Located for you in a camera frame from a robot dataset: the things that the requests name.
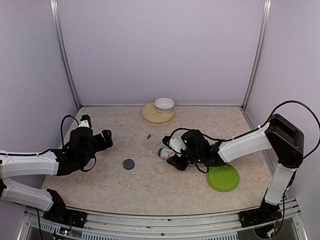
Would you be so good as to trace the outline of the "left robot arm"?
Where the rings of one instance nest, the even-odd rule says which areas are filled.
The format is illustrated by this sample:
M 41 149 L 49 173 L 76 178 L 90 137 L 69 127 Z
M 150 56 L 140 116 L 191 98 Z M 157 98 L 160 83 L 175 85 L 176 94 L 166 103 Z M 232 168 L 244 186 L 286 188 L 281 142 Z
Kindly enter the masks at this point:
M 49 149 L 41 153 L 0 154 L 0 199 L 25 205 L 50 213 L 63 223 L 70 218 L 61 196 L 52 189 L 37 189 L 14 181 L 19 176 L 67 176 L 74 172 L 89 172 L 91 160 L 96 153 L 113 146 L 112 132 L 108 129 L 93 134 L 89 127 L 78 127 L 71 131 L 68 143 L 60 149 Z

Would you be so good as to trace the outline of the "orange pill bottle grey cap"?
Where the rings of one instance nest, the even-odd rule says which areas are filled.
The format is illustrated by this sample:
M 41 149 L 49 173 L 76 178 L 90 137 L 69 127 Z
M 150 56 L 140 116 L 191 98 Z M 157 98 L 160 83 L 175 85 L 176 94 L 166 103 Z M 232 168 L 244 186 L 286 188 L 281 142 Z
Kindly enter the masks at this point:
M 157 155 L 161 158 L 161 159 L 164 159 L 164 160 L 168 160 L 170 159 L 171 157 L 173 157 L 174 155 L 176 154 L 175 151 L 167 148 L 167 147 L 161 147 L 158 152 L 157 152 Z

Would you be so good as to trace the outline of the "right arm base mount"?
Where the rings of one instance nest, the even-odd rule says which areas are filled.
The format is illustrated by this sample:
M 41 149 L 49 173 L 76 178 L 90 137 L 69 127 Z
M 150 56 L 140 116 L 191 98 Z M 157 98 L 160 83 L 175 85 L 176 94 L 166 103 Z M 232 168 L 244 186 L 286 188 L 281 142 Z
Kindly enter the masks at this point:
M 238 216 L 241 227 L 246 228 L 281 219 L 282 213 L 279 204 L 272 205 L 263 200 L 258 208 L 240 211 Z

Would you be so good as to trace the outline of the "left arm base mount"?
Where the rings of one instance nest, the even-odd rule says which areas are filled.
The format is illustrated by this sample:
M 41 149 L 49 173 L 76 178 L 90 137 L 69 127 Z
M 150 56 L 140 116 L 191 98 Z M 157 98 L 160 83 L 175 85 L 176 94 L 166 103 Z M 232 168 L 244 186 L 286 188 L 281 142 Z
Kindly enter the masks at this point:
M 84 228 L 87 220 L 87 213 L 79 210 L 66 208 L 66 204 L 57 191 L 47 189 L 50 194 L 53 205 L 47 211 L 44 211 L 43 218 L 58 224 L 68 225 L 76 228 Z

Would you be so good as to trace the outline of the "grey round bottle cap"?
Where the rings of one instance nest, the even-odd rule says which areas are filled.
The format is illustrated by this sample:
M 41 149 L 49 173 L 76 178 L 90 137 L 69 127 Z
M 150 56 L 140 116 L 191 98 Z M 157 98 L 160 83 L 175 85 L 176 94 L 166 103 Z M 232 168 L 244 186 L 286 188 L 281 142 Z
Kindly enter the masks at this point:
M 125 170 L 132 170 L 135 167 L 135 162 L 133 159 L 128 158 L 123 161 L 122 165 Z

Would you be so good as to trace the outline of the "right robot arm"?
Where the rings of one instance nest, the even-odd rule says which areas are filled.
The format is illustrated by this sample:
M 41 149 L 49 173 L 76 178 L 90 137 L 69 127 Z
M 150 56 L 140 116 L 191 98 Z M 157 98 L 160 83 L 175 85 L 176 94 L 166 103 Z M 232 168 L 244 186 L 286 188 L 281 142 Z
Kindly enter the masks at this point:
M 179 171 L 188 165 L 202 164 L 207 168 L 220 167 L 256 152 L 273 150 L 278 157 L 271 184 L 264 195 L 264 204 L 257 208 L 256 218 L 266 222 L 275 212 L 304 158 L 304 134 L 280 114 L 269 121 L 230 140 L 210 144 L 198 129 L 188 129 L 176 138 L 166 135 L 162 143 L 175 155 L 169 163 Z

